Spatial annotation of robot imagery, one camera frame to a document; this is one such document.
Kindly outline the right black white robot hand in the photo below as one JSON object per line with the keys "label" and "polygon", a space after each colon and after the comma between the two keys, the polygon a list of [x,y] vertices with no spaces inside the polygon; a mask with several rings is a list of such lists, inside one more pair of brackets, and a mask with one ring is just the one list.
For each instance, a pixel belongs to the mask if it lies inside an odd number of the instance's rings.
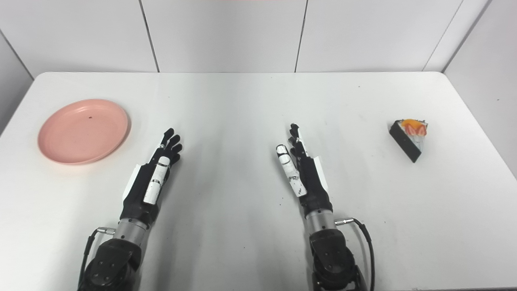
{"label": "right black white robot hand", "polygon": [[321,161],[309,155],[300,127],[290,124],[290,148],[284,144],[276,147],[277,158],[298,198],[304,217],[310,213],[332,212],[333,206],[324,179]]}

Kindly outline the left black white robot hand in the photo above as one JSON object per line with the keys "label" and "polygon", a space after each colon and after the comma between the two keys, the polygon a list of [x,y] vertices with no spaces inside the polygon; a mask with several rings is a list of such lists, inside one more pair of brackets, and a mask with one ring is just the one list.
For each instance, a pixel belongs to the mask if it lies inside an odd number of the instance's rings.
{"label": "left black white robot hand", "polygon": [[135,167],[124,190],[120,219],[140,222],[149,230],[159,214],[158,199],[170,176],[170,168],[180,160],[181,137],[168,129],[148,163]]}

